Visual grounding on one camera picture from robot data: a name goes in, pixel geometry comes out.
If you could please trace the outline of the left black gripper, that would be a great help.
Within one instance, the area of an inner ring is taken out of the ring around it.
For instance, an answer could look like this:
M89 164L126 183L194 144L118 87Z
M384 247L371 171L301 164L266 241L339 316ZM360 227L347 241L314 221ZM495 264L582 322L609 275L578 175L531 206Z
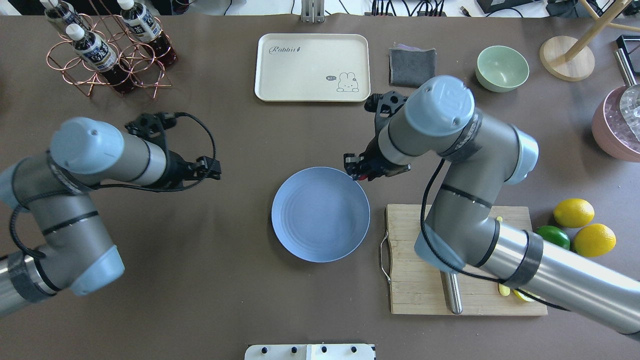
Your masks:
M194 162L185 161L178 153L169 150L166 132L173 128L181 117L198 123L206 132L212 146L212 156L201 156ZM157 180L149 185L138 186L152 192L180 192L196 187L206 178L221 180L221 163L217 160L217 147L210 129L189 112L144 112L135 120L126 123L128 134L158 146L165 155L165 169Z

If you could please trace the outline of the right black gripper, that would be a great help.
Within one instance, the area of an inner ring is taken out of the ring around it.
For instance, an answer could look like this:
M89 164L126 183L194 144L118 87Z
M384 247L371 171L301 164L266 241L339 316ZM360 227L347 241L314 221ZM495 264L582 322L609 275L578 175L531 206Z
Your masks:
M373 93L366 98L363 105L366 112L374 114L375 136L359 155L345 153L343 155L343 169L345 173L358 182L358 177L370 172L370 181L384 177L393 177L410 170L409 164L397 164L391 161L390 156L383 154L382 140L389 139L389 135L383 135L383 130L389 125L393 116L406 103L407 96L396 91L386 93Z

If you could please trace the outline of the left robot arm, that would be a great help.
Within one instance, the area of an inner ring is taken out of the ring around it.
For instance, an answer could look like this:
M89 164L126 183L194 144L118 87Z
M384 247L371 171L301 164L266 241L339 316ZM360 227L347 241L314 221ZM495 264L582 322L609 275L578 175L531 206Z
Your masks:
M187 112L145 112L121 132L105 121L64 121L48 150L1 173L1 201L11 209L8 230L17 251L1 257L1 315L70 289L86 296L125 271L90 194L122 188L186 191L219 180L217 155L185 161L169 148L167 130Z

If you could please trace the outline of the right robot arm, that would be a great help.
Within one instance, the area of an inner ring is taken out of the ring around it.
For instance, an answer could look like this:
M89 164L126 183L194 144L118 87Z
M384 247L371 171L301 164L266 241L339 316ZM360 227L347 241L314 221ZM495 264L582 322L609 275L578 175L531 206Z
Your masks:
M450 274L501 284L529 299L582 315L639 340L639 281L498 219L496 200L506 185L535 168L537 141L476 104L461 79L438 75L409 96L373 93L364 104L375 134L362 153L345 153L355 181L406 173L434 152L437 171L448 163L431 205L428 180L418 217L415 253Z

